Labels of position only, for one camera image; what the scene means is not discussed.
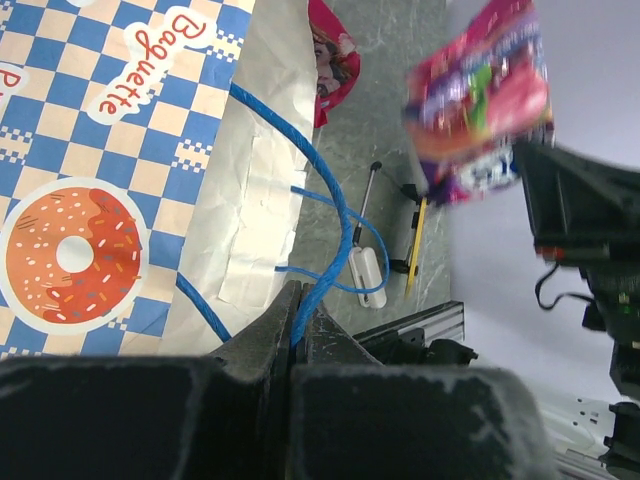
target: colorful candy bag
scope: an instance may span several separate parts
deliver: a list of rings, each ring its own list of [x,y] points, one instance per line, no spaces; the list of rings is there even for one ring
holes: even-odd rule
[[[340,20],[322,0],[309,1],[309,23],[318,68],[314,126],[327,123],[327,113],[342,103],[360,74],[360,55]]]
[[[515,136],[553,141],[532,0],[492,0],[409,74],[408,87],[405,127],[437,204],[481,199],[513,184]]]

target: pink snack package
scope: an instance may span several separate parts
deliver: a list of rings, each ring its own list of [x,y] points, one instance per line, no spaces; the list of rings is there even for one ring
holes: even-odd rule
[[[360,75],[360,55],[338,17],[322,0],[309,0],[309,23],[318,68],[314,126],[327,123],[327,113],[349,94]]]
[[[518,180],[515,137],[553,141],[532,0],[492,0],[407,83],[404,124],[436,204],[482,199]]]

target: blue and white checkered pattern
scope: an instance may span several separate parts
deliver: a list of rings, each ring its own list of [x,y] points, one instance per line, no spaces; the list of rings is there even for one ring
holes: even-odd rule
[[[112,126],[93,121],[88,105],[130,60],[123,30],[133,22],[158,28],[172,6],[216,21],[213,44],[178,53],[139,113]],[[252,8],[253,0],[95,0],[82,8],[67,0],[0,0],[0,62],[29,78],[0,97],[0,220],[50,182],[104,180],[142,213],[150,264],[133,304],[87,333],[37,331],[0,294],[0,358],[155,353]],[[0,255],[4,268],[6,252]]]

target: white wall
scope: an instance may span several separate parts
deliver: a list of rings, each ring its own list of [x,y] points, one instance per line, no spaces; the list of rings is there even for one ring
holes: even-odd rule
[[[456,34],[486,0],[452,0]],[[640,166],[640,1],[537,0],[559,144]],[[497,242],[507,245],[498,249]],[[451,209],[453,297],[467,340],[494,362],[557,388],[607,401],[612,342],[581,328],[584,303],[550,312],[533,287],[546,271],[533,252],[521,187]],[[545,298],[587,291],[577,271],[548,282]]]

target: blue cable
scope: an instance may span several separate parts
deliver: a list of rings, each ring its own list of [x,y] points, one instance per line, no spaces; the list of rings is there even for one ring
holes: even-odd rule
[[[331,207],[335,207],[335,205],[333,204],[333,202],[325,197],[324,195],[320,195],[319,193],[315,193],[315,192],[310,192],[309,190],[305,190],[304,188],[300,188],[300,187],[291,187],[291,191],[293,193],[297,193],[298,195],[303,195],[305,197],[311,198],[313,200],[317,200],[319,202],[322,202],[326,205],[329,205]],[[353,210],[351,210],[350,208],[347,209],[349,215],[353,218],[355,218],[357,221],[361,222],[366,228],[369,229],[369,231],[373,234],[373,236],[375,237],[376,241],[378,242],[378,244],[380,245],[380,247],[382,248],[382,256],[384,259],[384,276],[382,278],[382,283],[380,283],[380,285],[373,287],[373,288],[353,288],[353,287],[349,287],[347,285],[344,285],[342,283],[339,282],[335,282],[333,284],[333,287],[335,288],[339,288],[340,290],[344,290],[345,292],[349,292],[349,293],[359,293],[361,295],[367,295],[367,294],[371,294],[371,293],[375,293],[378,290],[382,290],[385,285],[387,284],[387,282],[389,281],[389,254],[387,252],[387,248],[385,247],[384,244],[384,240],[382,240],[382,237],[380,236],[380,234],[378,233],[378,231],[374,228],[373,225],[371,225],[366,219],[362,218],[360,215],[358,215],[356,212],[354,212]],[[287,266],[287,267],[276,267],[276,272],[291,272],[291,273],[300,273],[302,275],[306,275],[308,277],[314,278],[314,279],[318,279],[320,278],[320,275],[315,273],[315,272],[311,272],[309,270],[306,270],[304,268],[300,268],[300,267],[291,267],[291,266]]]
[[[295,187],[295,186],[291,187],[291,191],[293,193],[297,193],[298,195],[302,195],[302,196],[311,198],[313,200],[317,200],[319,202],[322,202],[324,204],[327,204],[335,208],[335,205],[333,204],[331,199],[325,197],[324,195],[320,195],[315,192],[310,192],[309,190],[305,190],[303,188]],[[349,209],[348,211],[351,217],[361,222],[366,228],[368,228],[371,231],[373,236],[376,238],[376,241],[380,244],[380,247],[382,247],[382,255],[384,258],[384,277],[382,279],[382,283],[374,288],[353,288],[347,285],[343,285],[339,282],[335,282],[333,286],[336,288],[340,288],[349,293],[369,294],[369,293],[377,292],[378,290],[381,290],[382,288],[384,288],[384,286],[389,281],[390,269],[389,269],[389,255],[387,253],[387,248],[385,247],[384,240],[382,240],[382,237],[380,236],[380,234],[378,233],[378,231],[375,229],[373,225],[371,225],[365,218],[362,218],[353,210]],[[289,266],[276,267],[276,271],[299,273],[316,280],[320,278],[319,274],[315,272],[311,272],[309,270],[305,270],[304,268],[299,268],[299,267],[289,267]],[[206,322],[209,324],[211,329],[218,336],[218,338],[220,338],[220,340],[222,340],[223,343],[229,340],[231,338],[231,335],[229,334],[228,330],[225,328],[220,318],[211,309],[211,307],[206,302],[206,300],[202,298],[202,295],[200,295],[200,293],[195,289],[195,287],[191,285],[191,283],[189,283],[189,281],[181,273],[178,273],[178,277],[176,279],[176,285],[178,289],[193,302],[195,307],[202,314],[202,316],[204,317]]]
[[[189,280],[187,280],[180,272],[178,272],[178,277],[176,278],[176,286],[178,287],[178,290],[184,293],[187,298],[191,300],[193,305],[198,309],[211,329],[216,335],[218,335],[223,343],[231,339],[229,330],[226,329],[220,321],[220,318],[211,309],[207,301],[202,298],[200,292],[198,292],[198,290],[196,290],[196,288],[189,283]]]
[[[338,217],[340,218],[340,245],[338,246],[336,256],[327,267],[327,270],[320,275],[317,283],[313,286],[309,294],[302,300],[296,317],[294,318],[293,328],[291,330],[291,345],[296,346],[304,336],[307,322],[313,315],[316,307],[320,304],[333,283],[336,281],[338,275],[340,275],[340,272],[349,259],[353,228],[351,227],[351,221],[349,220],[347,202],[344,198],[344,194],[342,193],[342,189],[340,188],[340,184],[336,180],[336,177],[331,173],[327,163],[316,149],[313,148],[311,142],[309,142],[309,140],[307,140],[293,125],[235,83],[231,84],[229,95],[269,122],[269,124],[298,147],[298,149],[307,157],[311,166],[315,168],[327,184],[329,193],[331,194],[331,199],[333,200],[338,211]]]

